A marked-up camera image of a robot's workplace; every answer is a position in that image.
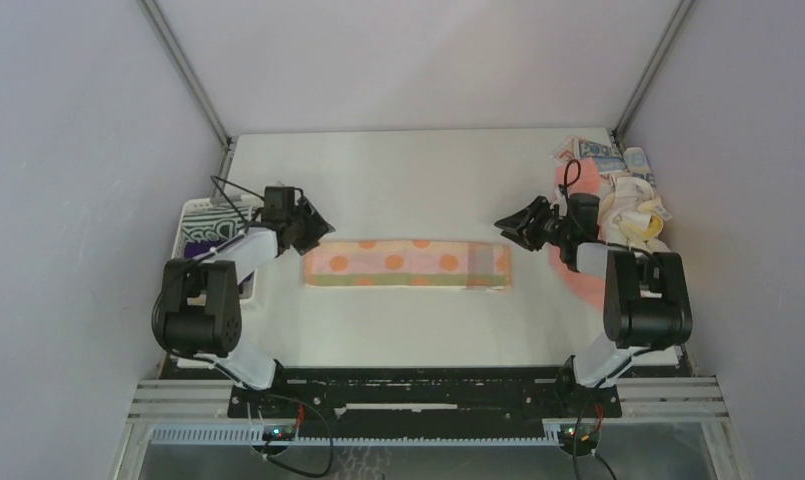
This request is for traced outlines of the orange polka dot towel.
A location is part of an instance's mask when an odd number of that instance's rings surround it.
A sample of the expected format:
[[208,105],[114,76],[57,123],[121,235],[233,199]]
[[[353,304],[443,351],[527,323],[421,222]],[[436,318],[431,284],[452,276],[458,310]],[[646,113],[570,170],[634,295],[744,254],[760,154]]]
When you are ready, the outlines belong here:
[[503,243],[438,240],[323,242],[304,257],[305,284],[504,291],[513,286]]

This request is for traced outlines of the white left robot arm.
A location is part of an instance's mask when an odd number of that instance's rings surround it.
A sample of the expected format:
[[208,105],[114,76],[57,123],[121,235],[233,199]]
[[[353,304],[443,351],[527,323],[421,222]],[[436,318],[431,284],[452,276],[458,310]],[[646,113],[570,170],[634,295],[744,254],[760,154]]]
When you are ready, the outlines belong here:
[[289,407],[289,388],[274,376],[278,362],[242,337],[240,285],[293,249],[304,256],[333,226],[298,187],[269,187],[261,207],[233,236],[191,258],[169,260],[153,306],[151,329],[167,353],[204,362],[244,389],[268,417]]

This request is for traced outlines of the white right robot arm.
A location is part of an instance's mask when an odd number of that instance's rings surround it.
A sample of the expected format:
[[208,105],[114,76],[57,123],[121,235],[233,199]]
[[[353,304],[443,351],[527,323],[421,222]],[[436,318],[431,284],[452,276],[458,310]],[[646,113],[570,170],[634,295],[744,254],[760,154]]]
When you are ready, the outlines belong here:
[[587,193],[569,195],[563,206],[538,196],[494,224],[528,251],[556,247],[569,271],[604,282],[603,332],[568,359],[569,380],[555,391],[557,406],[570,416],[591,408],[594,388],[613,386],[636,358],[682,345],[693,330],[680,255],[601,240],[599,206],[599,198]]

